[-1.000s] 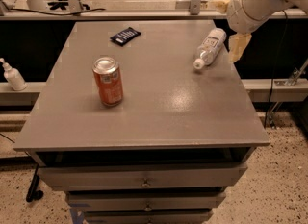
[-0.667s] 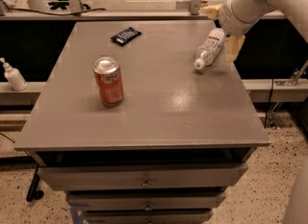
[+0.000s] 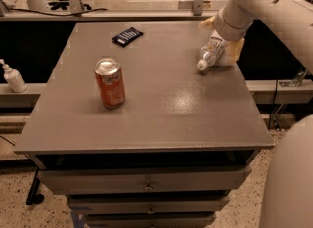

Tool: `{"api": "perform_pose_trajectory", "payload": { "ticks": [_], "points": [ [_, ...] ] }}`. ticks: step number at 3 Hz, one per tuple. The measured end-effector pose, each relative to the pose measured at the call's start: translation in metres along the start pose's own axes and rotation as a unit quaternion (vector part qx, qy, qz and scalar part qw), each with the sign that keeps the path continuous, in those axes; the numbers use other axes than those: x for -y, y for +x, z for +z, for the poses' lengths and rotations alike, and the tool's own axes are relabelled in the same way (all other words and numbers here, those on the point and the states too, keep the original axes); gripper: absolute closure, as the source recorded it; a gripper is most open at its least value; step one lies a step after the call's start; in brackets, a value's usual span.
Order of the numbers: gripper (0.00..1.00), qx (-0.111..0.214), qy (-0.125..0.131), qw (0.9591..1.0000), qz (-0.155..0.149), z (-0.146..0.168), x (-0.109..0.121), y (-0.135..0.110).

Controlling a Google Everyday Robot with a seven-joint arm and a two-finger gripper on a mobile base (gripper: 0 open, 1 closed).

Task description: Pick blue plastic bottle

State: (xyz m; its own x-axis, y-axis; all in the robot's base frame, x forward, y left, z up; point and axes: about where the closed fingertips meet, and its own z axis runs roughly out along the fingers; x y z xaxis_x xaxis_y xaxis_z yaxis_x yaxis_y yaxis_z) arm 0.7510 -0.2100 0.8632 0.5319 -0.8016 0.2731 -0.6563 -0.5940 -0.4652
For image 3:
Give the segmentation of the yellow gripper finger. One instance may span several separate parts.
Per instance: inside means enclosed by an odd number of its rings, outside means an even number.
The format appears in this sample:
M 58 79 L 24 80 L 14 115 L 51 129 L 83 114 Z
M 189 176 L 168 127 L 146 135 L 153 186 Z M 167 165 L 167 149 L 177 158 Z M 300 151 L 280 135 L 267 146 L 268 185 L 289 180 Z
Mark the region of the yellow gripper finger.
M 207 18 L 206 20 L 198 24 L 198 28 L 200 29 L 208 28 L 210 30 L 214 30 L 215 29 L 214 19 L 215 19 L 214 16 Z
M 244 42 L 243 38 L 237 41 L 227 41 L 217 64 L 220 66 L 232 66 L 239 59 Z

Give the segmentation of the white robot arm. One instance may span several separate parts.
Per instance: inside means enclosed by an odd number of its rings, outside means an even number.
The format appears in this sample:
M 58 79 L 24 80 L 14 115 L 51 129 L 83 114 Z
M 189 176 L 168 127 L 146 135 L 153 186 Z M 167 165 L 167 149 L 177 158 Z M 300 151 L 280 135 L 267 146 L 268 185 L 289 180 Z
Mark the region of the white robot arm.
M 201 25 L 238 41 L 255 19 L 313 72 L 313 6 L 304 0 L 228 0 Z M 273 153 L 259 228 L 313 228 L 313 115 L 295 124 Z

